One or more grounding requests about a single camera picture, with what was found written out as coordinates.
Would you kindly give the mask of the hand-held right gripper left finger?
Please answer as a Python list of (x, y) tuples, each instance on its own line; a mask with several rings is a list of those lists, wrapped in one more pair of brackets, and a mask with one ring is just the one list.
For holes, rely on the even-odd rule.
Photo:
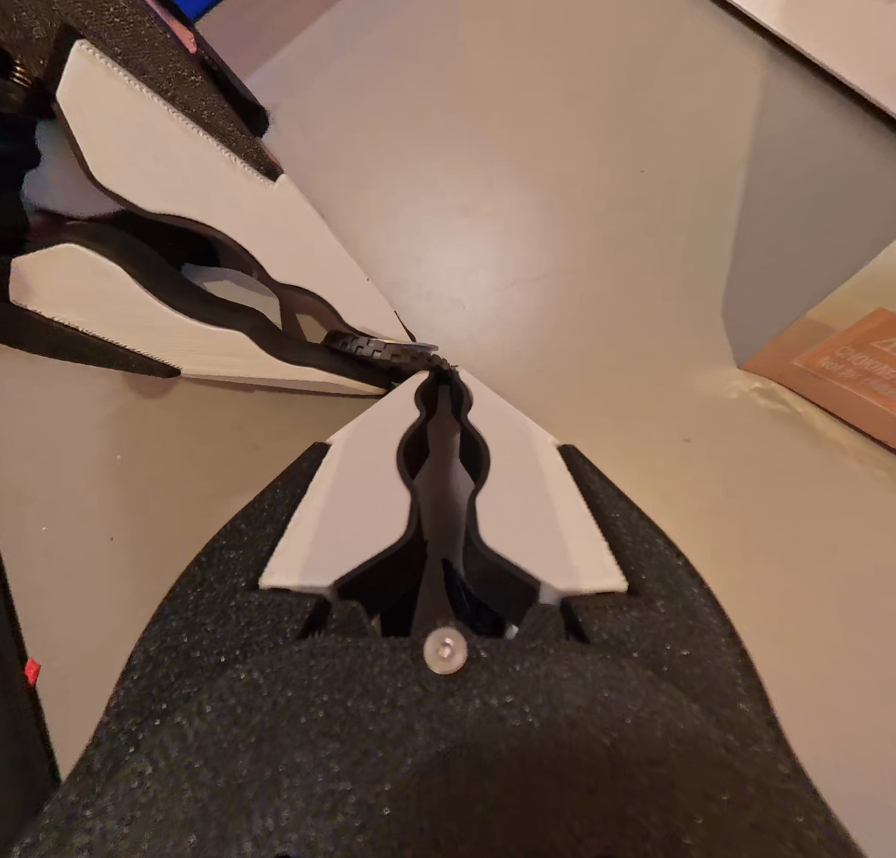
[(356, 602), (384, 636), (409, 636), (427, 563), (416, 479), (437, 407), (437, 374), (416, 373), (326, 441), (260, 589)]

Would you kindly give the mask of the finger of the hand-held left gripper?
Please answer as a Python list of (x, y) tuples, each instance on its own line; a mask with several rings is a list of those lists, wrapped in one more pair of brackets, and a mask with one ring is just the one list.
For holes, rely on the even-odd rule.
[(242, 251), (165, 225), (64, 225), (8, 249), (8, 345), (162, 379), (378, 398), (402, 373), (313, 341), (352, 333)]
[(85, 38), (74, 41), (56, 106), (89, 177), (120, 202), (233, 245), (350, 331), (405, 342), (399, 315), (288, 175), (271, 180)]

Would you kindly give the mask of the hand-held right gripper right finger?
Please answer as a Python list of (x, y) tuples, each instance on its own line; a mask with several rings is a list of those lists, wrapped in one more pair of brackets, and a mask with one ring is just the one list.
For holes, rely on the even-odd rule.
[(459, 462), (472, 485), (466, 590), (505, 627), (536, 605), (624, 594), (626, 577), (549, 432), (472, 376), (452, 374)]

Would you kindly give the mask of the black toy wheel grey rim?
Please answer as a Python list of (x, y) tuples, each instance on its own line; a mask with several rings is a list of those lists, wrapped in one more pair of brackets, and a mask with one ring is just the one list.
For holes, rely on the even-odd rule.
[(437, 353), (437, 346), (417, 342), (399, 342), (370, 336), (329, 332), (322, 346), (361, 360), (388, 373), (393, 382), (404, 382), (420, 373), (451, 374), (455, 367)]

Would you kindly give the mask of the black perforated mat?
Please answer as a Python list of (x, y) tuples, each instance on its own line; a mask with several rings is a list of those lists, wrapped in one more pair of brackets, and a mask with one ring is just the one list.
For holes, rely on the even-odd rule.
[(12, 842), (60, 785), (56, 754), (37, 685), (25, 681), (30, 656), (1, 567), (1, 808), (2, 841)]

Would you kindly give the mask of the white rounded board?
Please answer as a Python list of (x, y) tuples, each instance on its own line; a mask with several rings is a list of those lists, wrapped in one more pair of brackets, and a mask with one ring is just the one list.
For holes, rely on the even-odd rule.
[(895, 115), (895, 0), (725, 0)]

